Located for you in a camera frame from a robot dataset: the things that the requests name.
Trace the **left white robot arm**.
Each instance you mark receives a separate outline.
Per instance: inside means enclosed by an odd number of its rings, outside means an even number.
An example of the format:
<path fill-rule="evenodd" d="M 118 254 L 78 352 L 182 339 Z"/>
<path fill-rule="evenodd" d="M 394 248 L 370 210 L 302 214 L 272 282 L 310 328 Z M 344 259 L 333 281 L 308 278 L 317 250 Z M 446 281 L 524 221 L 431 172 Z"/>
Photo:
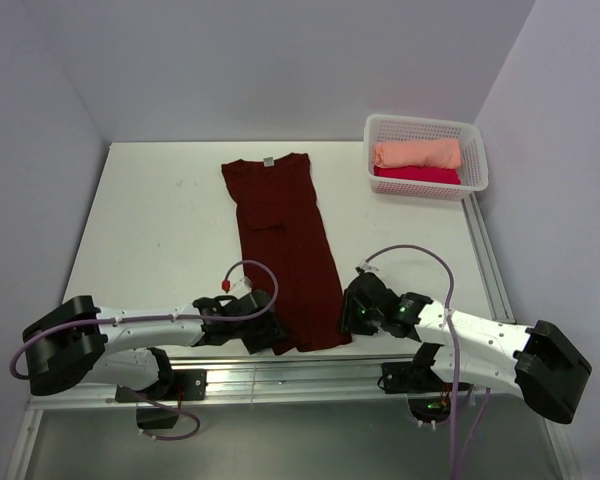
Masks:
<path fill-rule="evenodd" d="M 163 399 L 175 386 L 168 346 L 222 346 L 242 342 L 250 354 L 272 348 L 287 333 L 263 290 L 241 296 L 201 297 L 171 310 L 98 307 L 89 295 L 70 299 L 22 333 L 20 357 L 34 396 L 51 396 L 81 383 L 127 387 Z"/>

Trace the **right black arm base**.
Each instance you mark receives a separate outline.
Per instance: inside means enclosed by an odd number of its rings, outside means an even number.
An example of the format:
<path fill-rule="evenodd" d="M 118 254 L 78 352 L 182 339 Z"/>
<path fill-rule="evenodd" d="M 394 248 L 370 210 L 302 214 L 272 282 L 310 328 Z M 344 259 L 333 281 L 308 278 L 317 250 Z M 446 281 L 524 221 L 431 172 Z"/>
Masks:
<path fill-rule="evenodd" d="M 387 395 L 406 395 L 417 424 L 435 426 L 449 420 L 452 383 L 441 380 L 428 368 L 413 361 L 382 363 L 377 386 Z"/>

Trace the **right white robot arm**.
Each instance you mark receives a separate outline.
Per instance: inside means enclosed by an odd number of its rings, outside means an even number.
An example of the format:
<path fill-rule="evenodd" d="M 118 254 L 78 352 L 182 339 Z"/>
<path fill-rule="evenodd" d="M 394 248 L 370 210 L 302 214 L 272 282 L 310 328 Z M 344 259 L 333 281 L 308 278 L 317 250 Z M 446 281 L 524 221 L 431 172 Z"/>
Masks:
<path fill-rule="evenodd" d="M 371 272 L 359 272 L 345 290 L 339 327 L 352 335 L 384 331 L 418 343 L 411 360 L 383 364 L 379 386 L 388 394 L 482 386 L 523 399 L 552 422 L 569 424 L 592 372 L 550 322 L 528 327 L 446 311 L 425 295 L 397 295 Z"/>

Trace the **dark red t-shirt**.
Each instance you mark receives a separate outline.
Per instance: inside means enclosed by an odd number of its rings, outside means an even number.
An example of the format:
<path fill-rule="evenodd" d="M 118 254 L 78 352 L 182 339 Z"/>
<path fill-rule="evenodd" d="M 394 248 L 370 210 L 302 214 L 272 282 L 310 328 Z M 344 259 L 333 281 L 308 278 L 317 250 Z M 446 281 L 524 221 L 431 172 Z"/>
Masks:
<path fill-rule="evenodd" d="M 287 338 L 272 350 L 313 352 L 352 342 L 339 329 L 343 288 L 333 259 L 306 153 L 267 166 L 236 160 L 221 172 L 236 204 L 242 257 L 273 271 L 275 310 Z"/>

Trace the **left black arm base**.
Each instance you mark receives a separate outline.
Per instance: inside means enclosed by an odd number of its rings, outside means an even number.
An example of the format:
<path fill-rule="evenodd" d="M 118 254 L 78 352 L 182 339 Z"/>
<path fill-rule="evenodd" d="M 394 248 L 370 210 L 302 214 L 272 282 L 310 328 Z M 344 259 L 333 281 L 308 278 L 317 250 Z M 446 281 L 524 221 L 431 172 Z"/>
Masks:
<path fill-rule="evenodd" d="M 114 396 L 117 404 L 135 404 L 135 420 L 139 433 L 152 441 L 175 442 L 189 439 L 201 430 L 201 420 L 190 411 L 187 402 L 202 401 L 207 387 L 207 371 L 194 369 L 176 371 L 171 383 L 137 392 L 118 386 Z M 180 419 L 192 422 L 187 433 L 170 434 Z"/>

